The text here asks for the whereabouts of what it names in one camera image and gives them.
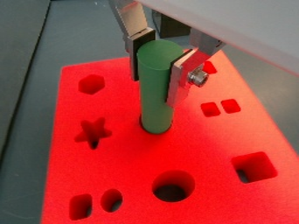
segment circular hole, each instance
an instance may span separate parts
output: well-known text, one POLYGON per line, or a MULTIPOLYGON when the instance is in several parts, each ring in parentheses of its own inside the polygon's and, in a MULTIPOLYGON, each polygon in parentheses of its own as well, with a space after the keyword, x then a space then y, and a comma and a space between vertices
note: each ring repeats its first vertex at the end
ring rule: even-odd
POLYGON ((105 192, 101 205, 109 213, 114 213, 123 204, 123 195, 119 190, 110 189, 105 192))
POLYGON ((186 171, 169 171, 154 181, 154 196, 166 202, 186 200, 194 191, 196 181, 186 171))

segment hole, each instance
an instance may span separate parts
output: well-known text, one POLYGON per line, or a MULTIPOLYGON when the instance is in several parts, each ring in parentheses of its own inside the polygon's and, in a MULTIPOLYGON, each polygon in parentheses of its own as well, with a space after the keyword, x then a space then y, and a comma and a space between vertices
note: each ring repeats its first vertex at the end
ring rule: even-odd
POLYGON ((75 196, 70 201, 70 218, 77 221, 87 219, 93 213, 93 198, 90 194, 75 196))
POLYGON ((79 91, 85 94, 94 95, 106 86, 105 78, 91 74, 79 82, 79 91))
POLYGON ((241 111, 240 104, 237 100, 234 99, 222 101, 221 104, 229 114, 233 114, 241 111))
POLYGON ((240 180, 246 184, 277 176, 277 169, 265 152, 234 157, 232 163, 240 180))
POLYGON ((208 74, 216 74, 218 72, 216 66, 212 64, 210 61, 206 61, 205 62, 205 65, 204 65, 204 72, 206 72, 208 74))
POLYGON ((154 196, 166 202, 186 200, 194 191, 196 182, 186 171, 169 171, 154 181, 154 196))
POLYGON ((201 105, 201 109, 202 109, 204 114, 208 117, 218 116, 221 114, 221 110, 220 110, 218 105, 217 105, 216 102, 204 103, 201 105))
POLYGON ((114 213, 123 204, 123 195, 119 190, 110 189, 105 192, 101 205, 109 213, 114 213))
POLYGON ((95 122, 83 121, 81 123, 83 131, 75 137, 75 142, 89 142, 90 148, 95 150, 99 147, 99 140, 113 135, 113 132, 105 126, 105 117, 101 117, 95 122))

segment rectangular hole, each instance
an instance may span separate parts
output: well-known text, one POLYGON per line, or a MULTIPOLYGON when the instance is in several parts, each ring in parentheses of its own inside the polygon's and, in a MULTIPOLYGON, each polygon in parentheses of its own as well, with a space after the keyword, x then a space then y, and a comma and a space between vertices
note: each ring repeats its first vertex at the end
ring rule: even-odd
POLYGON ((262 151, 234 157, 232 163, 236 167, 240 180, 246 184, 264 179, 272 179, 277 176, 277 168, 268 154, 262 151))
POLYGON ((70 218, 77 221, 87 219, 93 212, 93 198, 90 194, 75 196, 70 201, 70 218))
POLYGON ((221 114, 220 107, 216 102, 206 102, 201 105, 201 109, 204 114, 208 117, 218 116, 221 114))
POLYGON ((238 113, 241 111, 241 106, 234 99, 222 101, 221 104, 229 114, 238 113))

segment star-shaped hole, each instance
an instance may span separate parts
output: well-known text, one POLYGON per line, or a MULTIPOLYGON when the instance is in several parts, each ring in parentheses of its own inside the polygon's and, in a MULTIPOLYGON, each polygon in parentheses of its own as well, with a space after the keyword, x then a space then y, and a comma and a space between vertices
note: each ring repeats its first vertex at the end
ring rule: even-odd
POLYGON ((75 137, 75 142, 89 142, 90 148, 95 150, 99 147, 101 139, 113 135, 113 132, 105 126, 105 117, 101 117, 95 122, 82 121, 81 127, 83 131, 75 137))

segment gray table surface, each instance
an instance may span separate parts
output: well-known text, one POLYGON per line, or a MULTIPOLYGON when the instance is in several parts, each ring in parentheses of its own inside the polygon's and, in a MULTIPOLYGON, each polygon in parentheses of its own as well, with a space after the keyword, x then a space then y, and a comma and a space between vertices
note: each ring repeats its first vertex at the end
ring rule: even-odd
MULTIPOLYGON (((186 38, 177 39, 184 45, 186 38)), ((299 79, 232 46, 232 58, 299 152, 299 79)), ((0 172, 0 223, 41 223, 62 67, 127 56, 106 0, 54 1, 0 172)))

